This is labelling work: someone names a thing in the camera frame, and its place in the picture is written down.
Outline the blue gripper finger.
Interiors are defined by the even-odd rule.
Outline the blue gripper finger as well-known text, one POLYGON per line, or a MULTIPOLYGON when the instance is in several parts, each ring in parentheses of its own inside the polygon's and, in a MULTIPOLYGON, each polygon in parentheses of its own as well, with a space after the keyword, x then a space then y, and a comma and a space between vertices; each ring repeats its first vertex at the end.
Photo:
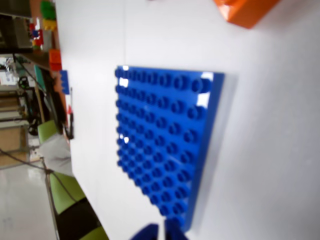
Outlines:
POLYGON ((138 231, 130 240, 157 240, 159 226, 151 223, 138 231))
POLYGON ((178 224, 172 219, 166 219, 165 225, 165 240, 188 240, 185 234, 181 231, 178 224))

